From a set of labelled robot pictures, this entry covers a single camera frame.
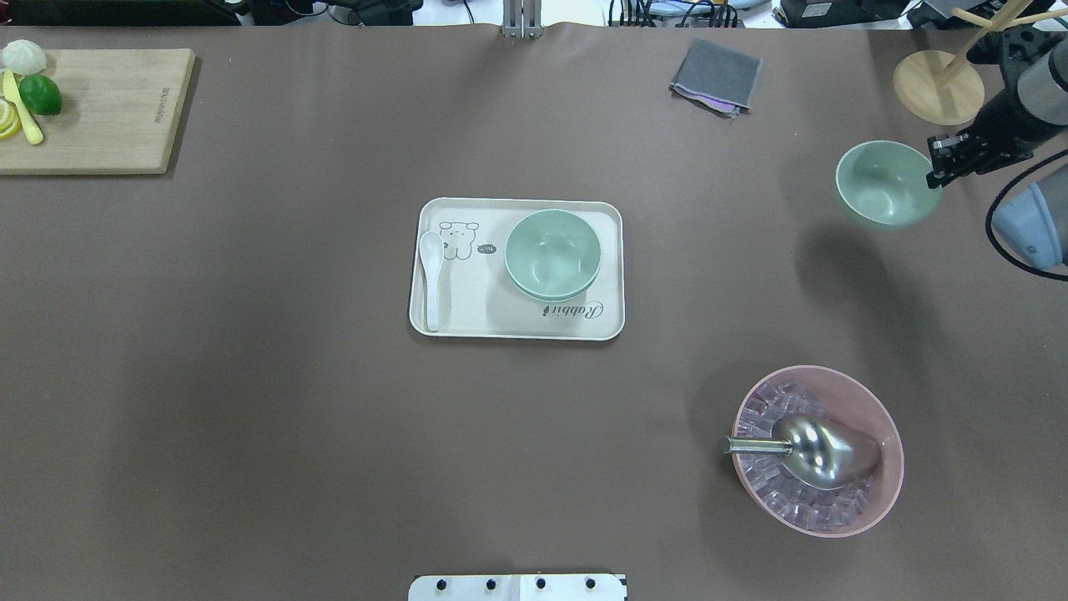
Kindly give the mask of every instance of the folded gray cloth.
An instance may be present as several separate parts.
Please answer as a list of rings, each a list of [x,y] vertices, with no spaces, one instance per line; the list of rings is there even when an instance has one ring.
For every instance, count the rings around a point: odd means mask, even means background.
[[[752,110],[753,90],[764,60],[707,39],[694,39],[671,80],[672,91],[734,118]]]

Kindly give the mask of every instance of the yellow knife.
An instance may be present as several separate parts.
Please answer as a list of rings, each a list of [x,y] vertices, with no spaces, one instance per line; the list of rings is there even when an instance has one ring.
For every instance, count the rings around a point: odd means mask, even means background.
[[[15,83],[15,74],[10,68],[3,69],[3,95],[15,102],[18,116],[22,120],[22,131],[26,132],[26,139],[33,145],[45,141],[45,135],[41,132],[41,127],[33,120],[30,109],[26,108],[26,104],[22,102],[22,96],[18,93],[18,84]]]

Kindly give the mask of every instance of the ice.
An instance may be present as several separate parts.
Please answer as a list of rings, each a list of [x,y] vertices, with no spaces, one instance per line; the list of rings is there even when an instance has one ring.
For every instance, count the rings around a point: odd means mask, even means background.
[[[796,413],[827,417],[819,398],[796,380],[779,385],[765,382],[745,400],[738,436],[771,438],[775,422]],[[800,528],[815,532],[831,532],[855,522],[867,509],[875,486],[868,477],[835,491],[819,491],[794,477],[776,456],[741,454],[738,463],[765,507]]]

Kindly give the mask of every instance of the wooden stand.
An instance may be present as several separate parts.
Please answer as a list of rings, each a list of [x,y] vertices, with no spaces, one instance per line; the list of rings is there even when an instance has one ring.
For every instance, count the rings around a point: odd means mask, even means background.
[[[894,68],[894,92],[913,114],[937,125],[960,125],[975,117],[985,97],[979,74],[968,64],[968,50],[991,31],[1038,22],[1068,14],[1068,9],[1017,18],[1031,0],[1009,0],[987,20],[960,9],[954,16],[981,29],[956,56],[922,50],[906,57]]]

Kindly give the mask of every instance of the pink bowl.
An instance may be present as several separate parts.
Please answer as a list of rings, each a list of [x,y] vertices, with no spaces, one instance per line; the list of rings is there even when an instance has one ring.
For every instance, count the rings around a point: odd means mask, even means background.
[[[756,386],[753,386],[749,395],[742,399],[731,433],[735,437],[738,436],[738,422],[741,420],[741,410],[745,407],[745,400],[761,384],[770,382],[778,385],[788,380],[797,381],[812,391],[816,398],[823,404],[831,422],[864,432],[882,445],[882,461],[871,475],[874,486],[868,493],[867,509],[858,516],[852,524],[839,526],[835,531],[806,531],[780,518],[760,501],[756,491],[745,479],[741,463],[736,455],[734,456],[734,464],[735,471],[738,472],[738,478],[757,505],[763,507],[772,518],[795,531],[820,538],[843,538],[863,533],[878,524],[890,512],[894,502],[897,501],[897,495],[901,492],[901,484],[905,481],[905,450],[901,448],[901,437],[897,433],[897,427],[894,426],[894,421],[886,413],[886,408],[882,407],[879,399],[860,382],[841,371],[826,367],[794,366],[771,374],[757,382]]]

